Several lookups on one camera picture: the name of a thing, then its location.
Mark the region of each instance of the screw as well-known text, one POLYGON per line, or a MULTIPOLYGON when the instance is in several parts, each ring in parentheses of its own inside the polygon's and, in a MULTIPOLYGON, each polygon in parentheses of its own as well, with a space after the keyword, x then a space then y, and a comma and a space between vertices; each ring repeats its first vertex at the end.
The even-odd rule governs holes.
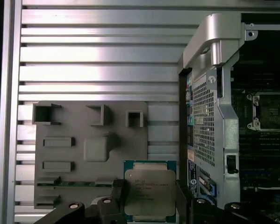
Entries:
POLYGON ((202 198, 199 198, 199 199, 197 200, 197 202, 198 202, 199 204, 204 204, 204 203, 205 203, 205 200, 202 199, 202 198))
POLYGON ((111 200, 110 200, 110 199, 105 199, 105 200, 103 200, 103 202, 104 202, 104 203, 110 203, 111 200))
POLYGON ((240 206, 238 204, 232 204, 231 207, 233 209, 240 209, 240 206))
POLYGON ((214 83, 216 81, 216 78, 214 76, 210 76, 210 77, 208 77, 208 81, 210 83, 214 83))
POLYGON ((71 204, 69 205, 69 208, 76 209, 79 205, 78 204, 71 204))

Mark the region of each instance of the mesh grille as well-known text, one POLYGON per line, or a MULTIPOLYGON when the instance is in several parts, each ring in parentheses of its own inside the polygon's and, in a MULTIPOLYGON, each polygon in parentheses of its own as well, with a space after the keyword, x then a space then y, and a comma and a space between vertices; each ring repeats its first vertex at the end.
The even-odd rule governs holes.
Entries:
POLYGON ((215 166, 214 94, 206 83, 193 89, 195 155, 215 166))

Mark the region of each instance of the gray plastic bracket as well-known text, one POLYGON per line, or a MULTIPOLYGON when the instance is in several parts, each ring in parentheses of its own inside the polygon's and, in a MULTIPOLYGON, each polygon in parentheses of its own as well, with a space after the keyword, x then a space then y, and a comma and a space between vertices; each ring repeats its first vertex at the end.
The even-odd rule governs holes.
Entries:
POLYGON ((89 119, 91 126, 104 126, 109 122, 109 108, 106 105, 87 105, 87 107, 95 111, 91 113, 89 119))
POLYGON ((37 199, 36 207, 38 209, 53 209, 59 199, 60 196, 41 196, 37 199))
POLYGON ((142 111, 126 111, 126 127, 144 127, 144 115, 142 111))
POLYGON ((34 125, 60 125, 60 122, 54 120, 54 110, 57 108, 62 108, 62 106, 56 104, 34 104, 32 123, 34 125))

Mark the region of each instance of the aluminum panel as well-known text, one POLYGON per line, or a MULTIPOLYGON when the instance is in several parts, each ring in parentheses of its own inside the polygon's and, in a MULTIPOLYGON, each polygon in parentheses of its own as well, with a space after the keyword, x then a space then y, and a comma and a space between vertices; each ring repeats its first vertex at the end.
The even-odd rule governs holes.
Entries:
POLYGON ((151 102, 178 102, 178 96, 172 94, 20 94, 20 101, 40 100, 131 100, 151 102))
MULTIPOLYGON (((148 126, 148 141, 178 141, 178 126, 148 126)), ((19 141, 35 141, 36 125, 18 125, 19 141)))
POLYGON ((16 223, 32 224, 38 221, 40 218, 45 216, 47 213, 37 213, 37 214, 15 214, 14 221, 16 223))
POLYGON ((91 28, 42 28, 42 27, 29 27, 22 28, 22 36, 128 36, 128 37, 191 37, 195 34, 196 28, 104 28, 104 27, 91 27, 91 28))
POLYGON ((35 152, 34 153, 17 153, 17 161, 31 161, 35 162, 35 152))
POLYGON ((134 7, 224 7, 232 9, 246 8, 280 8, 280 2, 242 1, 238 0, 23 0, 26 6, 134 6, 134 7))
POLYGON ((178 121, 178 105, 148 105, 149 121, 178 121))
POLYGON ((214 12, 187 10, 24 9, 22 11, 22 23, 197 26, 207 15, 214 12))
POLYGON ((16 165, 16 181, 34 181, 34 165, 16 165))
MULTIPOLYGON (((151 154, 176 154, 178 153, 177 142, 149 142, 148 153, 151 154)), ((17 145, 17 160, 19 161, 31 161, 34 155, 30 155, 35 152, 35 145, 17 145)))
POLYGON ((183 46, 22 47, 20 61, 56 63, 177 63, 183 49, 183 46))
POLYGON ((34 201, 34 186, 33 185, 16 185, 15 186, 15 201, 16 202, 33 202, 34 201))
POLYGON ((178 141, 178 126, 148 126, 148 141, 178 141))
POLYGON ((32 145, 17 145, 17 152, 34 152, 35 151, 35 142, 33 142, 34 144, 32 145))
POLYGON ((87 43, 87 44, 182 44, 187 45, 190 37, 143 36, 143 37, 104 37, 104 36, 23 36, 22 43, 87 43))
POLYGON ((176 66, 22 66, 20 81, 177 82, 176 66))
POLYGON ((148 154, 148 160, 156 161, 179 161, 178 154, 148 154))
MULTIPOLYGON (((148 105, 148 120, 153 121, 178 121, 178 105, 148 105)), ((19 105, 18 120, 32 120, 33 106, 19 105)))
POLYGON ((136 84, 111 84, 105 83, 93 84, 93 83, 26 83, 19 86, 20 93, 157 93, 157 94, 178 94, 177 83, 173 84, 148 84, 139 83, 136 84))

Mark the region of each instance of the rectangular cutout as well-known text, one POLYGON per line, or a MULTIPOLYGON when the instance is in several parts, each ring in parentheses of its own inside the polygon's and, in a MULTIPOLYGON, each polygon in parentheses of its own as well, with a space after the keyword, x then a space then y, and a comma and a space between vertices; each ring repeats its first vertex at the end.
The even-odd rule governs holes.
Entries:
POLYGON ((58 177, 40 177, 37 181, 37 184, 56 184, 61 181, 61 178, 58 177))
POLYGON ((108 107, 106 105, 87 105, 91 109, 89 123, 91 126, 104 126, 108 122, 108 107))
POLYGON ((53 110, 61 108, 60 105, 33 105, 33 120, 32 123, 36 125, 60 125, 61 123, 54 120, 53 110))
POLYGON ((126 127, 144 127, 144 116, 142 111, 126 112, 126 127))
POLYGON ((45 172, 69 173, 71 172, 73 162, 52 162, 45 161, 42 168, 45 172))
POLYGON ((74 138, 70 137, 47 137, 43 140, 44 147, 71 147, 74 146, 74 138))

